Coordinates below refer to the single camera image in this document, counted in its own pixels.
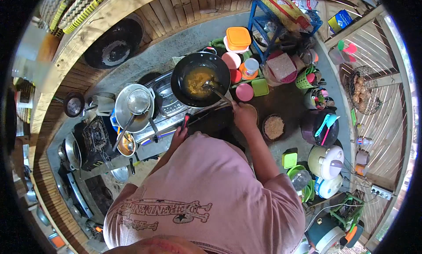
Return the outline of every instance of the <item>hanging wok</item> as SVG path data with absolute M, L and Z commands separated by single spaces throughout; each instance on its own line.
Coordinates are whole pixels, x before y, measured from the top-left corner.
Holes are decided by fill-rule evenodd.
M 183 104 L 193 108 L 204 108 L 211 106 L 221 98 L 214 93 L 210 93 L 203 98 L 195 98 L 186 87 L 185 78 L 187 74 L 198 67 L 208 67 L 215 74 L 216 85 L 215 88 L 225 95 L 230 87 L 230 70 L 226 63 L 217 56 L 217 51 L 212 47 L 205 49 L 213 50 L 215 54 L 209 52 L 192 53 L 185 56 L 176 64 L 171 75 L 171 90 L 174 96 Z

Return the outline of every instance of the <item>stainless steel stove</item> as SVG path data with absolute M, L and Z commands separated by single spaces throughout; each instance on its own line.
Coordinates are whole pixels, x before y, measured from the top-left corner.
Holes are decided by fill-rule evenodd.
M 191 108 L 186 106 L 176 99 L 171 90 L 170 80 L 172 73 L 173 71 L 167 72 L 145 84 L 147 88 L 152 88 L 155 93 L 155 104 L 158 109 L 158 114 L 155 117 L 154 122 L 157 129 L 160 131 L 159 135 L 161 136 L 172 134 L 174 129 L 170 128 L 183 121 L 186 113 L 198 114 L 208 109 L 227 105 L 224 101 L 219 101 L 214 105 L 205 108 Z M 229 92 L 226 93 L 226 97 L 232 100 Z M 133 134 L 135 141 L 141 143 L 141 145 L 150 143 L 153 135 L 154 130 L 151 125 L 146 127 L 143 131 Z

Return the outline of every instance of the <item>white rice cooker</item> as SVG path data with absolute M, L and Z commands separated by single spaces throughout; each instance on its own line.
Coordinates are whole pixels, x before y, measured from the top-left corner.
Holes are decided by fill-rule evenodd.
M 314 186 L 315 194 L 321 198 L 329 199 L 338 192 L 342 184 L 343 177 L 341 174 L 331 180 L 324 180 L 321 177 L 317 177 Z
M 339 146 L 333 145 L 326 149 L 314 146 L 309 153 L 309 170 L 318 177 L 329 181 L 338 176 L 343 167 L 344 152 Z

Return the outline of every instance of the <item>electrical outlet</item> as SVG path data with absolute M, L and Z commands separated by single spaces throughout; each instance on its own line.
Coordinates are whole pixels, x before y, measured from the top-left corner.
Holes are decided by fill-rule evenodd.
M 392 196 L 392 192 L 390 192 L 390 191 L 388 191 L 384 188 L 378 187 L 376 185 L 372 186 L 371 192 L 372 192 L 372 194 L 379 195 L 382 198 L 385 198 L 387 200 L 390 200 L 391 196 Z

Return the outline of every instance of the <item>pink t-shirt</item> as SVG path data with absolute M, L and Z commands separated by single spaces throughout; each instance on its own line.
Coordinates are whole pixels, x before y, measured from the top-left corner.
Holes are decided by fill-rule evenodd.
M 127 184 L 104 222 L 110 249 L 172 235 L 219 254 L 290 254 L 304 231 L 286 174 L 262 185 L 239 148 L 199 132 L 139 188 Z

